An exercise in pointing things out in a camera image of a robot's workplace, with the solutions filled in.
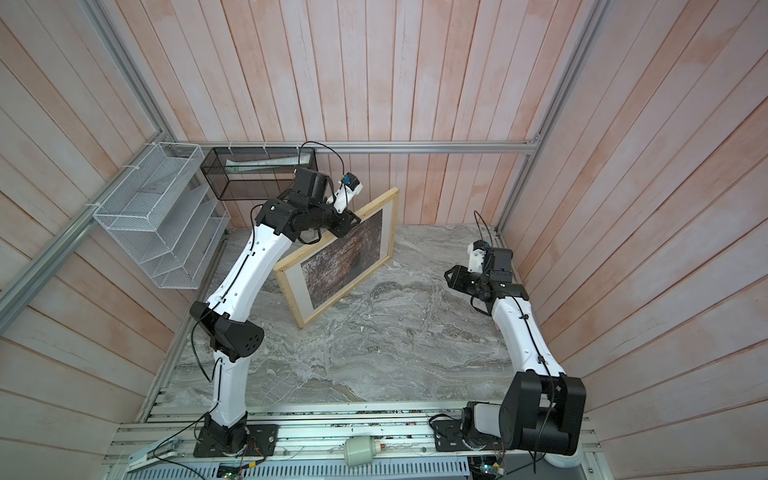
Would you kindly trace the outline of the autumn forest photo print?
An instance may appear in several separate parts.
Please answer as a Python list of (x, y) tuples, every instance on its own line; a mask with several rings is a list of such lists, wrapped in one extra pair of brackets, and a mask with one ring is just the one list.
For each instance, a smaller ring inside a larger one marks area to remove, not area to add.
[(383, 211), (301, 263), (309, 298), (319, 308), (381, 259)]

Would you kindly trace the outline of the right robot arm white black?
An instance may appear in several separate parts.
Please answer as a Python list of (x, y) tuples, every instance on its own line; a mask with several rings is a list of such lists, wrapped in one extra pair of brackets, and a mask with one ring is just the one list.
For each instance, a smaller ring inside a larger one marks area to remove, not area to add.
[(505, 341), (515, 374), (500, 403), (469, 402), (461, 419), (470, 447), (528, 451), (535, 457), (573, 457), (587, 391), (568, 375), (549, 350), (524, 286), (514, 281), (513, 252), (477, 240), (468, 246), (466, 266), (445, 272), (449, 288), (483, 302)]

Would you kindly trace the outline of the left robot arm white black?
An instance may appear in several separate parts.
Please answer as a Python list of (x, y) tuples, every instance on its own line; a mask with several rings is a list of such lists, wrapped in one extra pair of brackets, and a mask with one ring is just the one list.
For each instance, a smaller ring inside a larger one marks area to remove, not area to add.
[(274, 266), (307, 231), (327, 231), (338, 238), (360, 223), (349, 209), (363, 185), (345, 174), (339, 188), (326, 194), (330, 179), (315, 170), (295, 170), (291, 186), (257, 207), (250, 237), (235, 265), (204, 302), (190, 314), (209, 335), (214, 351), (213, 405), (208, 424), (232, 429), (246, 417), (245, 387), (250, 357), (264, 338), (248, 320), (253, 303)]

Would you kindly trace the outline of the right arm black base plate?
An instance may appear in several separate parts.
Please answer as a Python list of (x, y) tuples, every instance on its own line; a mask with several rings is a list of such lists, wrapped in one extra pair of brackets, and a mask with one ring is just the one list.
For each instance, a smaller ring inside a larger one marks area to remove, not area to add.
[(438, 417), (430, 419), (428, 425), (433, 431), (434, 446), (438, 452), (459, 451), (495, 451), (505, 450), (500, 439), (495, 437), (483, 437), (481, 439), (469, 439), (464, 436), (461, 421), (452, 417)]

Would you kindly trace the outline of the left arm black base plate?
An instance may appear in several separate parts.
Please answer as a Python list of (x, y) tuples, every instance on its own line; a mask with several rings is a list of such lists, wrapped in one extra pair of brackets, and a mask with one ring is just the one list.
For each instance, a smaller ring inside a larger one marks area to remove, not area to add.
[(223, 428), (216, 423), (205, 425), (194, 450), (194, 458), (256, 456), (274, 454), (279, 426), (275, 424), (237, 424)]

